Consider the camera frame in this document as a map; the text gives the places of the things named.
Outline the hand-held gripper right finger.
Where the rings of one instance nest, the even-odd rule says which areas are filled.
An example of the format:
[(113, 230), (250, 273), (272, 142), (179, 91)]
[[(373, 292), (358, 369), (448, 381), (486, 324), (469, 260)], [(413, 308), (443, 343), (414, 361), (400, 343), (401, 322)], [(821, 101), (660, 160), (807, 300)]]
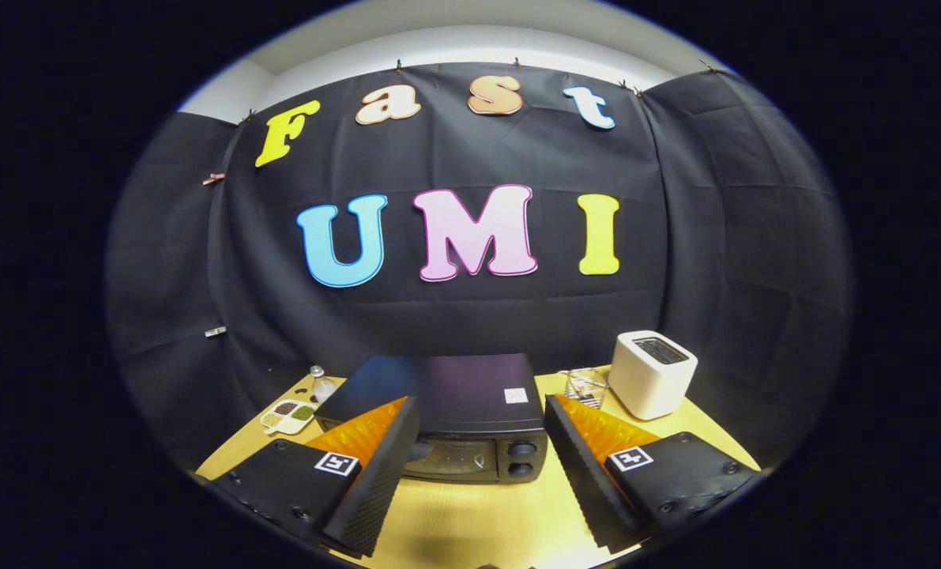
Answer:
[(560, 394), (544, 425), (597, 546), (618, 553), (704, 522), (759, 472), (688, 431), (658, 437)]

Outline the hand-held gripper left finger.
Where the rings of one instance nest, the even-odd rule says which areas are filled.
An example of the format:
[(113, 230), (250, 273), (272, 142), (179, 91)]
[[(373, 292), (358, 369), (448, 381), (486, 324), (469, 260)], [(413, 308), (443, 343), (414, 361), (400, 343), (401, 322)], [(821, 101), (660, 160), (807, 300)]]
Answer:
[(398, 398), (311, 442), (272, 440), (213, 494), (298, 544), (370, 557), (419, 429), (417, 399)]

